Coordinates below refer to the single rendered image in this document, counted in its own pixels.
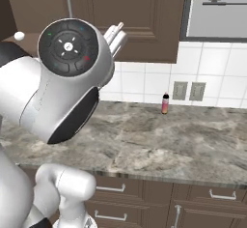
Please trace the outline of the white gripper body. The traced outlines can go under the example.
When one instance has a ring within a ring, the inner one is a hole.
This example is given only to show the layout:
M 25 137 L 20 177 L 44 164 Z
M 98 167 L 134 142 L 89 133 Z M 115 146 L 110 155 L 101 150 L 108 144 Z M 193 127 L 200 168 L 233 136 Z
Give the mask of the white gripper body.
M 111 25 L 103 35 L 107 41 L 112 57 L 115 58 L 118 52 L 127 42 L 127 33 L 123 31 L 124 24 L 120 22 L 118 25 Z

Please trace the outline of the dark brown open cabinet door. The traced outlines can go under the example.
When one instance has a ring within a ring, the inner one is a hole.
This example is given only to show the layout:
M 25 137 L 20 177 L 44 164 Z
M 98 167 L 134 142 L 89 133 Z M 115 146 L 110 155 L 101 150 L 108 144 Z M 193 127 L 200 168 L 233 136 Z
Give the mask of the dark brown open cabinet door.
M 17 31 L 10 0 L 0 0 L 0 41 L 3 41 Z

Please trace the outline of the brown base cabinet door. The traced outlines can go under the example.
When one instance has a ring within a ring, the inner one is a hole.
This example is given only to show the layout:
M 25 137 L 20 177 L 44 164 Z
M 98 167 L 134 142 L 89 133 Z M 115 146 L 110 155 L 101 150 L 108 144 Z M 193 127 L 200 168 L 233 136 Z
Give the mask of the brown base cabinet door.
M 247 228 L 247 208 L 173 201 L 166 228 L 173 228 L 175 205 L 181 205 L 178 228 Z

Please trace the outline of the pink bottle with black cap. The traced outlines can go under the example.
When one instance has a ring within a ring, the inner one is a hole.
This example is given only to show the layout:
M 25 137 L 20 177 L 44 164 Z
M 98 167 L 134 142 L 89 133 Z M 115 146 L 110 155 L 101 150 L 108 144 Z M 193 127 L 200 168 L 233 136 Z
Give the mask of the pink bottle with black cap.
M 162 98 L 162 114 L 168 113 L 168 107 L 169 107 L 169 95 L 168 93 L 165 93 Z

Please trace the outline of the grey microwave oven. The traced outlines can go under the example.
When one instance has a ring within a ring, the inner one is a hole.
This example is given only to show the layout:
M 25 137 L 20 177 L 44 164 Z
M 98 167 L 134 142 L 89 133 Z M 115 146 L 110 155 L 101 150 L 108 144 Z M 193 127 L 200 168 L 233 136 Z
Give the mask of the grey microwave oven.
M 209 0 L 184 0 L 180 40 L 203 43 L 247 43 L 247 5 L 204 6 Z M 247 0 L 219 0 L 242 2 Z

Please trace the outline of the small brown drawer front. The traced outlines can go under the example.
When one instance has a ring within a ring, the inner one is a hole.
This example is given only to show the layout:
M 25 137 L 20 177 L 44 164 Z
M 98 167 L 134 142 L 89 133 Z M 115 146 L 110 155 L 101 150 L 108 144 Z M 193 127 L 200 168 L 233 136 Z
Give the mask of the small brown drawer front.
M 126 178 L 96 176 L 96 186 L 121 187 L 125 184 L 124 192 L 96 190 L 96 200 L 112 201 L 118 203 L 132 203 L 142 200 L 143 182 Z

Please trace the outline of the wide brown drawer front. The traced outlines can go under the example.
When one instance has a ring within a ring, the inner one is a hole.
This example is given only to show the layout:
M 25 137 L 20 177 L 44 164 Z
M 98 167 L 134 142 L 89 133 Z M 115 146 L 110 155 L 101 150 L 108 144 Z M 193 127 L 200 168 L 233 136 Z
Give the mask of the wide brown drawer front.
M 112 202 L 88 201 L 87 211 L 98 228 L 166 228 L 168 205 L 130 205 Z M 95 218 L 95 210 L 101 215 L 123 217 L 126 221 Z

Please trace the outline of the brown wall cabinet door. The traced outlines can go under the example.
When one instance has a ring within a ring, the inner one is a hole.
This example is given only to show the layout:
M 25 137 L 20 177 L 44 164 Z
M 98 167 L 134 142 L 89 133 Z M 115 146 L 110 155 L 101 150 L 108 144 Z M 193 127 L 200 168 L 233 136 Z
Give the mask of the brown wall cabinet door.
M 184 0 L 71 0 L 75 17 L 105 32 L 123 24 L 127 43 L 123 62 L 170 63 L 178 56 Z

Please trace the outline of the grey wall outlet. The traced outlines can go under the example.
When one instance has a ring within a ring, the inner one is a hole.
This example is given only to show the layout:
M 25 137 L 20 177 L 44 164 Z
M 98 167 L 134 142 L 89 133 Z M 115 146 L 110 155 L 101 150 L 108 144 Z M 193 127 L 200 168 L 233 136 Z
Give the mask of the grey wall outlet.
M 190 90 L 190 100 L 202 101 L 206 84 L 204 82 L 193 82 Z
M 185 100 L 187 91 L 187 82 L 174 82 L 173 99 L 174 100 Z

